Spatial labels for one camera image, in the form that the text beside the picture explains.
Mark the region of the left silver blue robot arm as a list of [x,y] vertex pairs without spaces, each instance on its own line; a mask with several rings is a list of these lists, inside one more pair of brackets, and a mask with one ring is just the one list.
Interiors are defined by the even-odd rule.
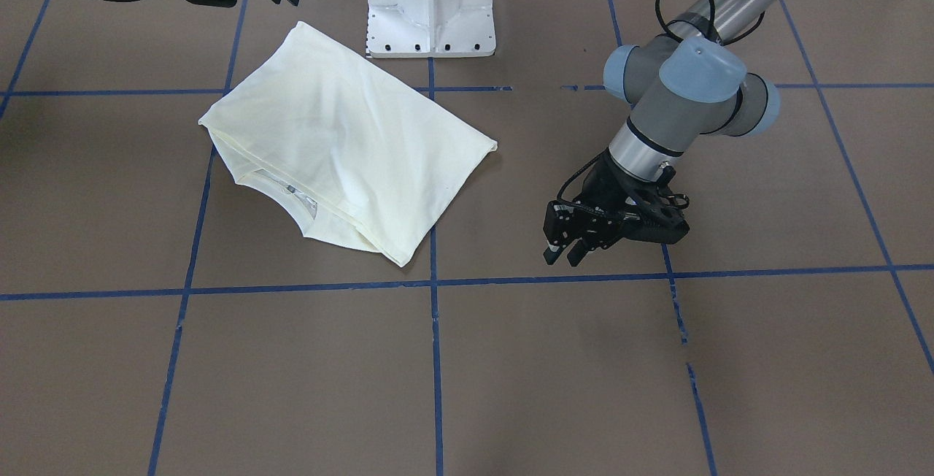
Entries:
[[749,137],[778,117],[777,87],[751,73],[728,46],[756,31],[779,0],[697,0],[643,46],[623,45],[607,59],[603,86],[631,111],[609,146],[574,179],[579,193],[547,204],[543,257],[577,266],[622,239],[673,245],[690,230],[690,199],[670,184],[675,164],[704,134]]

